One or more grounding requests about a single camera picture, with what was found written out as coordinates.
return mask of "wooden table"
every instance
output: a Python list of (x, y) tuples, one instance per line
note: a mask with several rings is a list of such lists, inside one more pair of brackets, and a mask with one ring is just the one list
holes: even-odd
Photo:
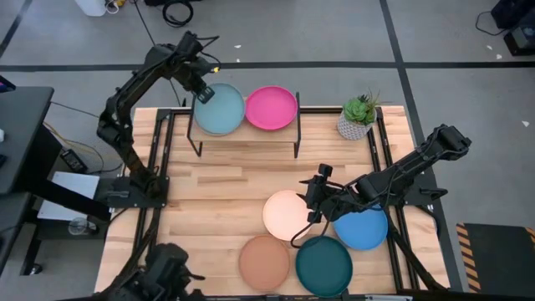
[[(144, 163), (150, 153), (156, 110), (135, 112), (135, 150)], [(409, 125), (402, 106), (385, 106), (383, 111), (392, 157), (397, 161), (414, 149)], [(298, 159), (293, 159), (290, 144), (234, 141), (205, 142), (199, 158), (185, 137), (188, 115), (176, 117), (167, 171), (171, 178), (169, 201), (161, 213), (158, 242), (173, 242), (184, 248), (190, 255), (188, 268), (206, 277), (205, 281), (192, 282), (188, 290), (200, 288), (205, 295), (264, 294), (249, 288), (237, 269), (238, 255), (245, 242), (268, 233), (262, 223), (264, 202), (276, 191), (289, 189), (305, 193), (306, 186), (298, 181), (314, 175), (320, 163), (334, 167), (332, 181), (339, 183), (373, 170), (367, 139), (343, 139), (336, 130), (337, 120), (338, 115), (301, 114)], [(161, 132), (162, 145), (165, 129), (166, 124)], [(374, 132), (377, 145), (381, 145), (377, 125)], [(162, 154), (163, 147), (159, 147), (156, 162), (161, 161)], [(385, 168), (382, 150), (380, 162)], [(130, 256), (137, 217), (138, 210), (130, 209), (110, 226), (95, 291), (106, 288)], [(416, 256), (439, 283), (448, 287), (432, 218), (414, 207), (405, 208), (405, 217)], [(314, 225), (307, 237), (320, 234), (323, 227), (323, 223)], [(336, 237), (332, 227), (327, 234)], [(297, 250), (287, 245), (295, 258)], [(386, 242), (372, 251), (350, 249), (349, 252), (354, 265), (350, 293), (395, 292)], [(398, 254), (408, 288), (405, 260), (399, 249)], [(294, 268), (287, 281), (273, 293), (310, 294), (298, 281)]]

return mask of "potted succulent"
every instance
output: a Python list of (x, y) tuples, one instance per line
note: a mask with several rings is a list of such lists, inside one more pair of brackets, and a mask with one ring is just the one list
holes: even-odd
[(379, 104), (379, 94), (373, 96), (371, 91), (350, 99), (338, 119), (338, 132), (349, 140), (363, 138), (374, 125), (377, 118), (375, 107)]

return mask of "white container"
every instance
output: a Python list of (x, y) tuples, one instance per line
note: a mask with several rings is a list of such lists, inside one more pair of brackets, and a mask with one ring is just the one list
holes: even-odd
[(90, 17), (101, 17), (106, 13), (105, 0), (74, 0), (82, 11)]

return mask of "succulent plant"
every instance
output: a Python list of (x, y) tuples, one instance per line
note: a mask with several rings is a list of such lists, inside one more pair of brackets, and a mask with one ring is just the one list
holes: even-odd
[(373, 96), (371, 91), (350, 99), (344, 105), (344, 116), (347, 121), (356, 122), (361, 125), (369, 125), (375, 121), (375, 107), (379, 104), (377, 96)]

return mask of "blue plate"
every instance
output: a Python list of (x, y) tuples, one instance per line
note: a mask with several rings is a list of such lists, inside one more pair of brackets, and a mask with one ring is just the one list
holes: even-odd
[(245, 115), (243, 97), (229, 84), (211, 84), (210, 88), (215, 94), (206, 104), (195, 100), (195, 121), (207, 134), (230, 134), (240, 126)]
[(366, 210), (351, 212), (334, 222), (334, 230), (348, 247), (366, 251), (378, 247), (388, 232), (385, 212)]

